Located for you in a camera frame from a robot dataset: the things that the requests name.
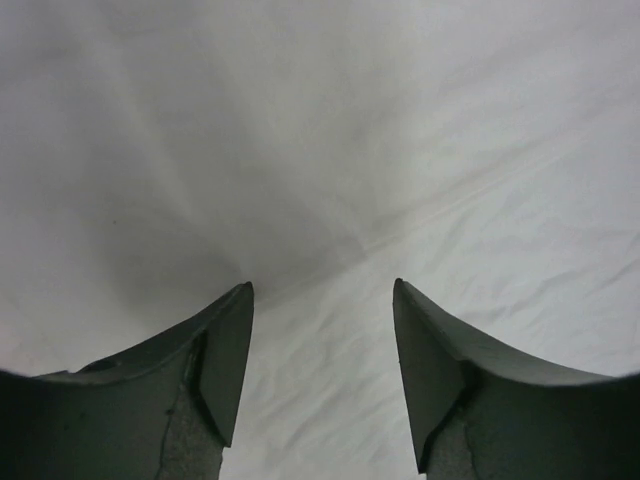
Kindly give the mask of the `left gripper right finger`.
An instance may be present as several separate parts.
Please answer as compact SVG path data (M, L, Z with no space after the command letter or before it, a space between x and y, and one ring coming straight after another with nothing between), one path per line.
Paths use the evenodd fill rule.
M635 479L639 377L518 350L410 283L393 318L411 438L429 479Z

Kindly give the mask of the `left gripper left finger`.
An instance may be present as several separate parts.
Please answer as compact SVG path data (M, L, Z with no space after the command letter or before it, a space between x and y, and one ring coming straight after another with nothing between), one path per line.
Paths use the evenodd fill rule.
M232 443L254 315L242 283L81 370L1 375L5 479L215 479Z

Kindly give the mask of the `white t shirt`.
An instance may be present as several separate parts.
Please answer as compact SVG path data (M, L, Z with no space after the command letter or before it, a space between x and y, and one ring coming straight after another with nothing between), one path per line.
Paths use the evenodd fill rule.
M75 371L251 282L226 479L413 479L404 279L639 368L635 1L5 1L1 365Z

